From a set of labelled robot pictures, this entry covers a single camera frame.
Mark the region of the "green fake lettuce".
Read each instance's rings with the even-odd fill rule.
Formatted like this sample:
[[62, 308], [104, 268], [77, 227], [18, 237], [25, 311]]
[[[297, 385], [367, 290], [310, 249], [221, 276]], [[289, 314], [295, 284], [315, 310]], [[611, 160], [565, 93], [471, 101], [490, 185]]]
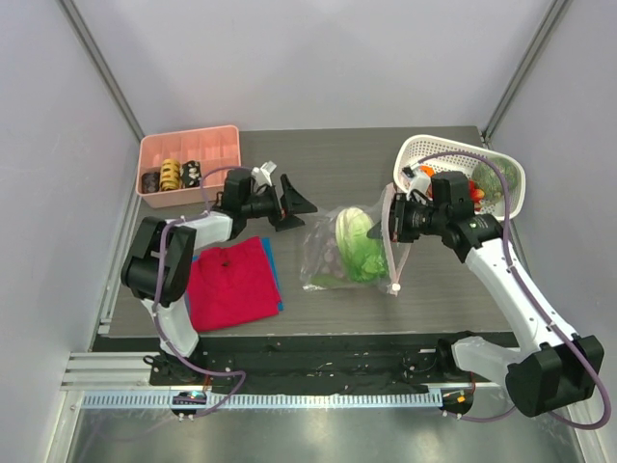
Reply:
[[388, 274], [383, 244], [366, 233], [375, 225], [362, 209], [352, 206], [336, 216], [335, 240], [346, 275], [354, 283], [367, 284]]

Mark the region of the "clear zip top bag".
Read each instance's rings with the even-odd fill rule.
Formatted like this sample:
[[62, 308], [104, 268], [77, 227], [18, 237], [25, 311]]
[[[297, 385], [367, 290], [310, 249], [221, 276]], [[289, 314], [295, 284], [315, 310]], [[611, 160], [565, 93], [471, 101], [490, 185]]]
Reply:
[[388, 295], [399, 294], [411, 246], [392, 243], [387, 233], [393, 227], [382, 223], [396, 193], [390, 183], [374, 205], [317, 212], [303, 242], [303, 290], [376, 286]]

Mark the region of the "red yellow lychee bunch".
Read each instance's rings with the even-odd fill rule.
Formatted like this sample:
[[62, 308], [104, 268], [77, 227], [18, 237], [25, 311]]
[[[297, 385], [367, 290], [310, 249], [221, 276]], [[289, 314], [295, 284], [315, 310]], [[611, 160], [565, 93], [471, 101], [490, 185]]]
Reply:
[[476, 212], [479, 212], [483, 208], [485, 201], [485, 192], [481, 189], [473, 180], [469, 180], [469, 193], [473, 202], [473, 207]]

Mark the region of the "orange fake orange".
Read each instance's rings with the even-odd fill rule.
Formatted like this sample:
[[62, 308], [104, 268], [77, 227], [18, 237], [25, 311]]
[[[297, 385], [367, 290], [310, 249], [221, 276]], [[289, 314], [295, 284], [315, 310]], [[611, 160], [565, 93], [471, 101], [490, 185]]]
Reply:
[[430, 166], [421, 165], [420, 169], [429, 177], [435, 174], [435, 171]]

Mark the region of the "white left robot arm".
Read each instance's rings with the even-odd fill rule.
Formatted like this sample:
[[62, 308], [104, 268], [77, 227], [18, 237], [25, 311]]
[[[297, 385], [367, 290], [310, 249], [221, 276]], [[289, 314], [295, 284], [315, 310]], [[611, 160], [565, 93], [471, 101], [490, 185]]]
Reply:
[[183, 384], [198, 383], [204, 375], [222, 377], [205, 369], [201, 338], [192, 326], [185, 292], [193, 256], [212, 244], [236, 238], [250, 219], [267, 218], [278, 232], [302, 227], [302, 214], [318, 211], [281, 175], [282, 194], [272, 181], [276, 164], [260, 167], [223, 167], [201, 177], [200, 189], [208, 177], [221, 171], [226, 178], [214, 204], [207, 204], [199, 216], [163, 220], [142, 220], [121, 269], [121, 283], [146, 307], [159, 337], [161, 360], [172, 365], [173, 375]]

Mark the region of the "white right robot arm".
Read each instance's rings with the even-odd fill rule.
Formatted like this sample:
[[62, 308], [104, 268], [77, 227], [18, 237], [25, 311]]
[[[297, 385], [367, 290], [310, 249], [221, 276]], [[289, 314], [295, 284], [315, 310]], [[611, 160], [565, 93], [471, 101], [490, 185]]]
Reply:
[[464, 174], [438, 173], [431, 186], [432, 199], [423, 204], [388, 185], [381, 220], [368, 236], [382, 238], [386, 246], [439, 237], [489, 291], [519, 346], [511, 350], [463, 333], [441, 343], [435, 358], [439, 376], [455, 381], [472, 372], [495, 382], [528, 417], [590, 398], [600, 388], [601, 343], [580, 336], [548, 303], [515, 259], [504, 225], [475, 212]]

